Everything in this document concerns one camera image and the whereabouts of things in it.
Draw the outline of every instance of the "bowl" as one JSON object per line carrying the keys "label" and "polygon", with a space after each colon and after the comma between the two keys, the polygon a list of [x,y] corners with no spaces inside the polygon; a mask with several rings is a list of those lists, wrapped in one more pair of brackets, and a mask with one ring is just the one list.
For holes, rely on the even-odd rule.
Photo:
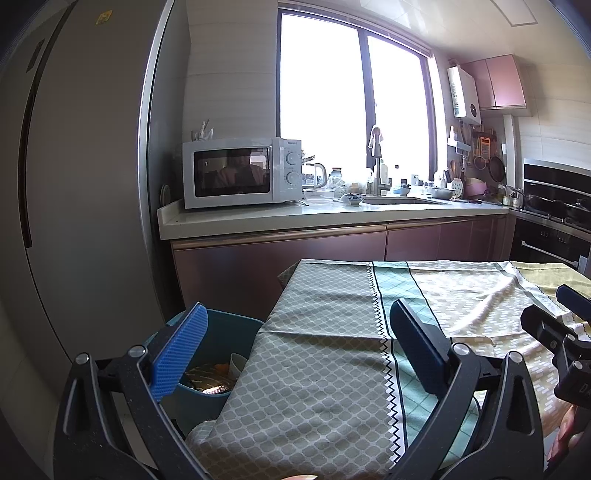
{"label": "bowl", "polygon": [[394,193],[396,195],[400,195],[401,197],[406,197],[406,195],[408,195],[410,193],[410,188],[409,187],[402,187],[402,188],[393,190],[392,193]]}
{"label": "bowl", "polygon": [[466,189],[464,190],[465,197],[476,197],[477,195],[484,195],[486,192],[487,185],[486,183],[471,183],[470,185],[466,185]]}
{"label": "bowl", "polygon": [[308,203],[330,203],[335,199],[335,189],[304,189]]}
{"label": "bowl", "polygon": [[359,205],[366,197],[363,193],[345,193],[340,199],[342,202],[349,202],[351,205]]}
{"label": "bowl", "polygon": [[450,200],[453,197],[454,190],[433,188],[433,198],[438,200]]}

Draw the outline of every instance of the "finger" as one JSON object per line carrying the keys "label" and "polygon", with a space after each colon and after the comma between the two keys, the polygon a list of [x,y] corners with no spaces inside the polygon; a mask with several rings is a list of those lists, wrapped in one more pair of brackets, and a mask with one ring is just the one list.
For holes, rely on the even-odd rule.
{"label": "finger", "polygon": [[576,407],[571,406],[569,408],[568,412],[562,418],[562,423],[560,424],[560,430],[558,431],[558,435],[556,436],[556,439],[559,442],[562,441],[562,439],[566,435],[568,435],[568,437],[570,437],[573,434],[572,430],[574,428],[575,413],[576,413]]}
{"label": "finger", "polygon": [[548,453],[547,461],[551,462],[554,458],[562,455],[567,451],[567,448],[568,447],[566,443],[555,440],[550,452]]}
{"label": "finger", "polygon": [[569,450],[572,450],[577,443],[579,442],[579,440],[581,439],[581,437],[583,436],[582,433],[578,433],[577,435],[573,435],[573,437],[569,440]]}

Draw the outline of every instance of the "kitchen counter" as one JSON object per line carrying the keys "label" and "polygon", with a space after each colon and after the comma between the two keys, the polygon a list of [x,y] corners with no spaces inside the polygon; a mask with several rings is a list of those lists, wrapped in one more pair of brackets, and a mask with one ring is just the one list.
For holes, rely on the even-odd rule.
{"label": "kitchen counter", "polygon": [[432,200],[429,205],[347,205],[341,202],[309,206],[274,203],[213,209],[187,210],[178,200],[158,210],[162,240],[199,238],[235,233],[269,232],[371,225],[409,220],[503,215],[509,208],[487,203]]}

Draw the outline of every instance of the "microwave window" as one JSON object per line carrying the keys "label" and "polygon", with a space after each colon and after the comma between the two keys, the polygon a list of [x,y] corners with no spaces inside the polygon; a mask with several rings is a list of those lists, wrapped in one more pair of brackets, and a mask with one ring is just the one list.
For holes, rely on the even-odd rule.
{"label": "microwave window", "polygon": [[232,148],[193,154],[195,196],[269,193],[268,148]]}

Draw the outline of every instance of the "pink cabinet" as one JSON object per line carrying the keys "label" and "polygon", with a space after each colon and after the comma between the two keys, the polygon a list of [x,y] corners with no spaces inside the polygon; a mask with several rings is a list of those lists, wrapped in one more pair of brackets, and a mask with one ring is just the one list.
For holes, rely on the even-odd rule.
{"label": "pink cabinet", "polygon": [[386,260],[389,262],[436,260],[440,230],[441,225],[389,230]]}
{"label": "pink cabinet", "polygon": [[527,110],[513,55],[465,63],[462,69],[474,77],[481,111]]}
{"label": "pink cabinet", "polygon": [[472,222],[472,233],[468,246],[468,260],[470,262],[491,260],[491,246],[496,239],[494,225],[495,220],[492,218],[483,218]]}
{"label": "pink cabinet", "polygon": [[525,108],[525,95],[513,55],[486,59],[497,108]]}
{"label": "pink cabinet", "polygon": [[278,275],[303,258],[504,260],[512,241],[506,217],[174,241],[174,263],[186,306],[200,301],[211,309],[265,320],[282,293]]}
{"label": "pink cabinet", "polygon": [[438,260],[468,261],[468,249],[472,234],[472,221],[450,222],[441,224]]}
{"label": "pink cabinet", "polygon": [[386,229],[321,238],[255,242],[174,251],[183,300],[261,320],[282,288],[277,276],[303,258],[383,261]]}
{"label": "pink cabinet", "polygon": [[486,60],[465,63],[462,65],[462,69],[474,77],[480,108],[494,108],[496,105],[495,94],[492,90],[491,74],[486,66]]}

